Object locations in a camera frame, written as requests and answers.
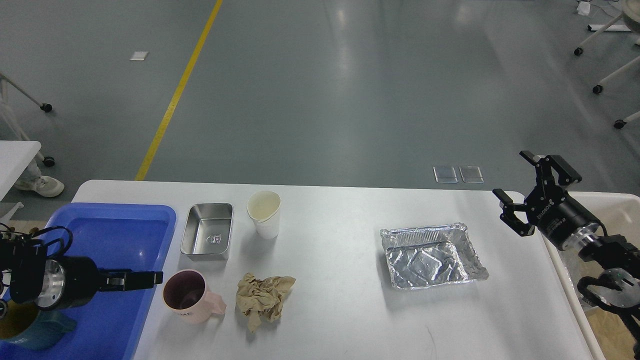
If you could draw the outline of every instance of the foil container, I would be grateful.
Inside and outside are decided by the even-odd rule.
[[[426,289],[489,277],[461,222],[380,230],[391,283],[400,290]]]

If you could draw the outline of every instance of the gray floor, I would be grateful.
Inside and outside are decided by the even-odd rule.
[[[67,185],[12,190],[15,218],[48,218],[89,179],[133,179],[214,3],[1,3],[0,70],[55,112],[10,104]],[[226,0],[147,180],[528,192],[529,149],[563,155],[575,190],[640,195],[640,122],[611,126],[640,110],[640,69],[591,93],[640,55],[637,35],[575,57],[586,24],[610,19],[576,5]],[[438,184],[433,165],[480,166],[485,183]]]

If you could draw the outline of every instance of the white sneaker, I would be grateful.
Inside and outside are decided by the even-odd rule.
[[[32,183],[18,180],[13,187],[18,190],[34,191],[44,197],[56,197],[65,189],[65,185],[60,180],[51,176],[40,176]]]

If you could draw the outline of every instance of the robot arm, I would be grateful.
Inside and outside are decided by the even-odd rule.
[[[41,310],[82,306],[98,291],[129,291],[153,288],[163,281],[162,272],[135,272],[131,269],[103,269],[86,256],[66,256],[73,234],[62,226],[49,227],[34,234],[12,231],[0,224],[0,293],[9,286],[13,301],[34,302]],[[49,231],[64,229],[67,239],[49,243],[37,239]],[[58,244],[58,249],[49,249]],[[11,273],[11,282],[2,282]],[[0,318],[6,303],[0,300]]]
[[[500,219],[520,236],[535,228],[560,250],[574,248],[583,261],[596,261],[604,271],[599,278],[583,277],[577,285],[592,305],[615,313],[636,339],[634,352],[640,359],[640,250],[622,235],[607,234],[603,223],[567,192],[582,177],[559,155],[520,155],[536,168],[536,186],[523,204],[515,204],[502,190],[493,193],[500,200]],[[553,170],[558,174],[558,182]],[[515,212],[524,212],[527,222]],[[604,236],[596,235],[602,228]]]

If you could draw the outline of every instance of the pink mug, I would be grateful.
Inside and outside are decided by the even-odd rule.
[[[164,303],[188,323],[207,321],[211,314],[224,314],[227,305],[222,297],[209,290],[204,276],[197,270],[175,273],[164,285]]]

